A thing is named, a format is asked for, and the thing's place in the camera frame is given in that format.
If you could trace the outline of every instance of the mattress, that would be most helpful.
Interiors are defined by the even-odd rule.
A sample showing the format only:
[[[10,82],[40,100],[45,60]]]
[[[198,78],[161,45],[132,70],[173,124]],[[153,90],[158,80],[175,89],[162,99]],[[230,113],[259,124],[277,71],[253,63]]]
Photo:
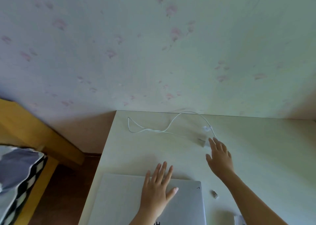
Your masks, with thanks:
[[[0,225],[13,225],[47,157],[29,148],[0,145]]]

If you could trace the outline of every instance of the floor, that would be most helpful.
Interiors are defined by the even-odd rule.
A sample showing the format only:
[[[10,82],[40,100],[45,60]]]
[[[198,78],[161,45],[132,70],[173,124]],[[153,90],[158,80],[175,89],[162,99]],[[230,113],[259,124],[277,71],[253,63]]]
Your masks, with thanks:
[[[77,225],[99,160],[87,156],[79,171],[58,165],[28,225]]]

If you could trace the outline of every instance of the table top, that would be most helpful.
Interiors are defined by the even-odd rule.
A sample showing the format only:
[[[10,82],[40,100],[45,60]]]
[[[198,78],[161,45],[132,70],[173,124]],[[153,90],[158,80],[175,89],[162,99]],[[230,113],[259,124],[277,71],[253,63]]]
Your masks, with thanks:
[[[164,161],[174,166],[172,178],[202,183],[207,224],[233,224],[240,212],[231,194],[205,160],[207,123],[195,114],[181,114],[169,132],[130,133],[127,117],[141,126],[163,130],[174,113],[117,111],[79,225],[86,225],[103,173],[141,175]],[[236,173],[289,224],[313,224],[316,214],[316,123],[308,120],[204,115],[232,154]],[[139,127],[131,122],[131,130]],[[211,195],[214,190],[218,199]]]

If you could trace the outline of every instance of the checkered trim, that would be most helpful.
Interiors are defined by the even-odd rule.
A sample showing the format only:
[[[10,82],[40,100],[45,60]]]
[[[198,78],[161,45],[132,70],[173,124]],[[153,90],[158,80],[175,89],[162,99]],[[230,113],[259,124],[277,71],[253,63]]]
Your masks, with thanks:
[[[2,223],[0,225],[13,225],[18,218],[31,190],[43,171],[45,164],[47,162],[47,156],[44,155],[35,164],[32,165],[30,174],[17,188],[17,195],[9,208],[7,214],[5,215]]]

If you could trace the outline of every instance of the laptop lid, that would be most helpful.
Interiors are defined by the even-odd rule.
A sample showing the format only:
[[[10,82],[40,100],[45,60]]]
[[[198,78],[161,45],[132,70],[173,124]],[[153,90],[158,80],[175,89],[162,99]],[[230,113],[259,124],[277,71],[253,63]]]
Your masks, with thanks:
[[[128,225],[136,215],[145,177],[103,174],[89,225]],[[179,191],[168,203],[157,225],[206,225],[200,181],[171,179],[169,191]]]

